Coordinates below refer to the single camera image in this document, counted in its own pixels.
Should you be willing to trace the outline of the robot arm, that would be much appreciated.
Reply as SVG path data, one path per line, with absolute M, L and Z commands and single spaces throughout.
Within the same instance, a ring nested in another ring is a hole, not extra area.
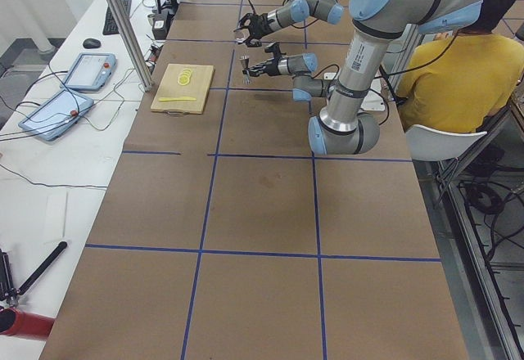
M 336 25 L 343 11 L 344 7 L 339 0 L 285 0 L 279 8 L 270 12 L 251 10 L 246 13 L 233 32 L 238 44 L 259 47 L 262 38 L 309 17 Z
M 478 19 L 481 4 L 482 0 L 349 0 L 355 32 L 345 64 L 332 83 L 312 77 L 315 55 L 286 56 L 275 43 L 265 49 L 272 58 L 256 65 L 244 59 L 242 73 L 245 79 L 290 75 L 295 100 L 327 98 L 325 107 L 309 120 L 311 150 L 316 155 L 361 154 L 372 149 L 380 135 L 377 121 L 361 105 L 390 42 L 407 25 L 416 25 L 420 34 L 468 26 Z

